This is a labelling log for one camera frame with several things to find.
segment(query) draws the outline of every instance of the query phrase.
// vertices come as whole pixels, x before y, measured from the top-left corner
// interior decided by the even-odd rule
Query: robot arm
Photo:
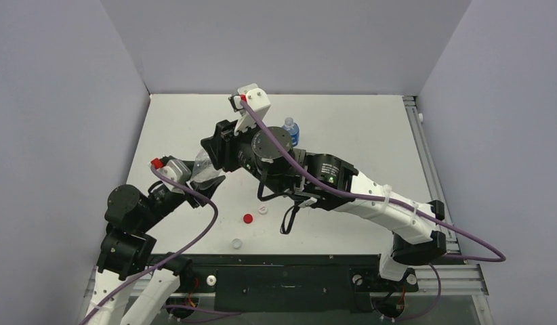
[[[162,174],[184,186],[190,186],[208,198],[213,196],[216,188],[225,178],[216,177],[205,183],[190,182],[189,185],[187,181],[190,179],[193,162],[163,157],[151,163]],[[149,325],[167,298],[191,278],[191,260],[177,256],[154,272],[148,286],[125,316],[123,316],[125,307],[135,282],[119,291],[102,307],[98,307],[108,293],[144,270],[156,242],[153,237],[146,234],[150,228],[184,202],[193,208],[205,204],[167,185],[161,181],[152,184],[148,189],[148,195],[141,193],[134,186],[122,185],[109,195],[105,213],[105,220],[108,222],[107,234],[101,243],[95,288],[87,315],[93,308],[100,310],[89,319],[87,324]]]
[[[217,123],[213,136],[201,140],[202,147],[216,169],[233,172],[243,168],[248,171],[260,181],[257,193],[260,200],[288,196],[298,209],[310,207],[350,213],[389,229],[394,233],[394,240],[390,252],[381,257],[380,274],[383,278],[401,280],[408,265],[424,265],[446,253],[446,236],[436,230],[432,222],[416,215],[416,211],[422,211],[443,220],[443,203],[413,202],[394,193],[390,186],[375,183],[336,156],[293,148],[290,135],[285,130],[269,127],[283,149],[321,183],[343,192],[386,199],[384,202],[373,202],[325,191],[309,182],[290,165],[241,106],[241,101],[247,102],[262,118],[270,107],[266,93],[256,84],[240,88],[237,93],[229,100],[233,109],[241,113],[240,119]],[[262,196],[264,187],[274,194]],[[414,206],[416,210],[413,213],[397,205],[397,201]]]

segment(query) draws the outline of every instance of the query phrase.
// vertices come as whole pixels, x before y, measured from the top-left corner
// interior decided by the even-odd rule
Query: white wall
[[[557,324],[557,0],[473,0],[418,104],[496,324]]]
[[[416,94],[470,0],[101,0],[151,93]]]
[[[0,1],[0,324],[75,323],[147,105],[99,1]]]

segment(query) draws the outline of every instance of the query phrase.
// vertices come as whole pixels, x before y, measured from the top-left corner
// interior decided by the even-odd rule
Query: water bottle
[[[283,125],[283,129],[287,130],[291,135],[291,139],[293,140],[293,147],[298,145],[298,137],[299,137],[299,128],[298,124],[295,123],[292,117],[287,117],[285,119],[285,124]]]

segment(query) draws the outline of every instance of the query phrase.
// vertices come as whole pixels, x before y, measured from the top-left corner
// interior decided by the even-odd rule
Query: wire
[[[196,307],[196,306],[197,306],[197,305],[195,305],[195,304],[192,302],[192,300],[190,299],[190,296],[194,293],[194,291],[195,291],[198,287],[199,287],[199,279],[198,279],[198,278],[195,278],[195,279],[194,279],[194,288],[188,293],[187,298],[186,298],[186,300],[187,300],[187,302],[188,302],[187,305],[191,305],[191,306],[193,306],[193,307]]]
[[[409,316],[405,316],[405,317],[398,317],[398,318],[390,318],[390,317],[386,317],[383,314],[382,315],[383,318],[385,318],[387,320],[394,320],[395,322],[402,322],[402,321],[405,321],[405,320],[413,320],[415,318],[422,317],[422,316],[426,315],[431,310],[433,310],[434,307],[436,307],[436,305],[438,305],[438,302],[440,301],[440,296],[442,294],[442,281],[440,280],[440,276],[438,275],[438,270],[434,267],[434,265],[429,263],[428,266],[430,266],[432,271],[434,271],[434,274],[436,274],[436,280],[438,281],[438,293],[436,294],[436,298],[434,298],[434,301],[432,302],[432,304],[430,304],[430,306],[428,306],[428,308],[426,308],[425,310],[423,310],[419,313],[415,313],[414,315],[409,315]],[[380,313],[380,311],[376,308],[376,303],[373,304],[373,308],[374,308],[375,311],[378,311]]]
[[[281,224],[281,234],[288,235],[291,233],[291,230],[293,228],[293,223],[295,222],[295,217],[299,210],[300,207],[298,206],[298,203],[295,203],[292,207],[290,207],[287,210],[287,212],[285,212],[285,216],[283,217],[283,223]],[[292,213],[291,213],[291,217],[289,218],[289,225],[287,226],[287,229],[285,229],[285,221],[287,220],[287,215],[291,211]]]
[[[101,299],[101,301],[97,304],[97,307],[93,308],[93,310],[91,310],[85,316],[85,318],[83,318],[83,320],[81,320],[79,325],[85,325],[93,317],[93,315],[95,315],[99,311],[100,307],[105,305],[105,303],[107,301],[109,301],[113,296],[115,296],[119,291],[123,290],[125,287],[129,286],[131,283],[139,280],[141,277],[145,276],[146,274],[149,274],[150,272],[153,272],[154,270],[159,269],[160,267],[165,265],[167,262],[169,262],[172,259],[176,258],[177,256],[181,255],[184,251],[188,250],[192,245],[194,245],[198,241],[200,241],[203,237],[205,237],[207,232],[209,232],[209,230],[211,230],[211,228],[213,227],[213,225],[215,225],[215,222],[217,221],[217,217],[219,215],[219,209],[217,208],[216,204],[213,201],[211,201],[211,199],[202,195],[201,193],[195,192],[194,190],[191,190],[190,188],[187,188],[186,186],[183,186],[183,185],[181,185],[181,184],[179,184],[175,181],[172,181],[169,178],[161,175],[154,166],[151,165],[150,168],[151,168],[151,172],[155,176],[157,176],[160,180],[162,180],[162,181],[164,181],[164,182],[166,182],[166,183],[168,183],[172,186],[175,186],[176,188],[186,192],[187,194],[190,194],[190,195],[194,196],[195,198],[198,198],[199,200],[201,200],[203,202],[206,202],[208,205],[210,205],[213,208],[213,218],[211,219],[211,222],[209,222],[207,227],[197,237],[195,237],[193,240],[191,240],[183,248],[174,252],[173,254],[171,254],[170,256],[165,258],[164,260],[158,262],[157,264],[153,265],[152,267],[149,267],[148,269],[146,269],[146,270],[144,270],[144,271],[142,271],[138,274],[133,275],[132,277],[130,277],[126,281],[124,281],[120,286],[116,287],[113,291],[111,291],[108,295],[106,295],[103,299]]]
[[[163,306],[163,309],[169,309],[169,308],[187,309],[187,310],[198,311],[198,312],[201,312],[201,313],[211,313],[213,315],[219,315],[219,316],[238,316],[238,315],[242,314],[239,311],[217,311],[217,310],[210,310],[210,309],[192,307],[192,306],[187,306],[187,305],[164,305]]]
[[[406,286],[403,286],[403,295],[400,296],[400,299],[398,300],[397,304],[400,305],[400,302],[404,300],[405,295],[406,295]]]
[[[220,320],[222,318],[227,318],[227,317],[230,317],[230,316],[217,316],[217,317],[209,318],[207,320],[181,320],[181,322],[191,323],[191,324],[200,324],[200,323],[212,322],[214,320]]]
[[[358,286],[358,281],[360,281],[360,280],[362,280],[362,278],[358,278],[358,279],[356,279],[356,281],[353,282],[352,298],[354,299],[354,305],[356,306],[356,309],[358,311],[361,311],[363,313],[371,313],[374,310],[374,308],[371,307],[370,310],[364,310],[364,309],[360,308],[360,305],[358,304],[358,301],[356,300],[356,287]]]
[[[283,148],[281,143],[275,138],[275,136],[272,134],[272,132],[264,124],[262,119],[257,115],[257,113],[253,110],[253,108],[251,108],[251,106],[249,106],[249,104],[246,101],[241,100],[241,105],[249,113],[249,115],[253,118],[253,120],[257,123],[257,125],[264,132],[264,134],[274,144],[274,147],[283,155],[283,157],[285,157],[285,159],[289,162],[289,164],[291,164],[291,166],[294,167],[294,169],[296,169],[302,176],[304,176],[308,181],[310,181],[314,185],[320,187],[322,190],[324,190],[324,191],[326,191],[330,194],[334,194],[334,195],[340,196],[342,198],[354,198],[354,199],[377,201],[377,202],[384,202],[384,200],[386,199],[383,196],[374,196],[374,195],[366,195],[366,194],[357,194],[357,193],[345,192],[345,191],[337,190],[335,188],[331,188],[330,186],[328,186],[326,184],[323,184],[321,181],[319,181],[314,176],[312,176],[309,172],[307,172],[303,168],[303,166],[299,165],[297,163],[297,161],[289,155],[289,153]],[[499,251],[497,248],[495,248],[491,244],[485,242],[484,240],[476,237],[475,235],[472,235],[472,234],[470,234],[470,233],[468,233],[468,232],[466,232],[466,231],[464,231],[464,230],[462,230],[458,227],[455,227],[453,225],[449,225],[448,223],[440,221],[440,220],[436,219],[435,217],[433,217],[431,215],[428,215],[428,214],[426,214],[426,213],[424,213],[420,210],[415,209],[414,207],[412,207],[410,204],[408,204],[406,202],[397,200],[395,198],[391,198],[388,202],[392,203],[392,204],[395,204],[395,205],[398,205],[398,206],[400,206],[400,207],[402,207],[402,208],[404,208],[408,211],[411,211],[411,212],[416,211],[416,214],[419,215],[420,217],[422,217],[424,219],[427,219],[431,222],[434,222],[438,225],[441,225],[444,228],[452,230],[453,232],[455,232],[459,235],[462,235],[462,236],[472,240],[473,242],[478,243],[479,245],[484,246],[485,248],[489,249],[492,253],[494,253],[498,256],[498,258],[493,258],[493,257],[479,257],[479,256],[472,256],[472,255],[451,255],[451,254],[444,255],[447,258],[450,258],[450,259],[471,259],[471,260],[474,260],[474,261],[483,261],[483,262],[504,262],[506,260],[506,256],[501,251]]]
[[[294,195],[292,195],[288,192],[279,192],[279,193],[269,194],[267,196],[262,196],[262,193],[264,191],[264,185],[266,183],[266,176],[267,175],[268,175],[268,169],[264,168],[261,172],[261,178],[260,178],[260,181],[259,181],[259,188],[258,188],[258,191],[257,191],[257,198],[259,199],[259,201],[266,202],[266,201],[272,200],[273,198],[278,198],[278,197],[281,197],[281,196],[288,196],[288,197],[292,198],[293,200],[295,199]]]

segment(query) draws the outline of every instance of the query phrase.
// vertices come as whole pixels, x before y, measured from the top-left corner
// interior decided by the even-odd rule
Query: bottle cap
[[[293,120],[292,117],[285,118],[285,126],[289,129],[292,129],[292,128],[295,127],[295,121]]]

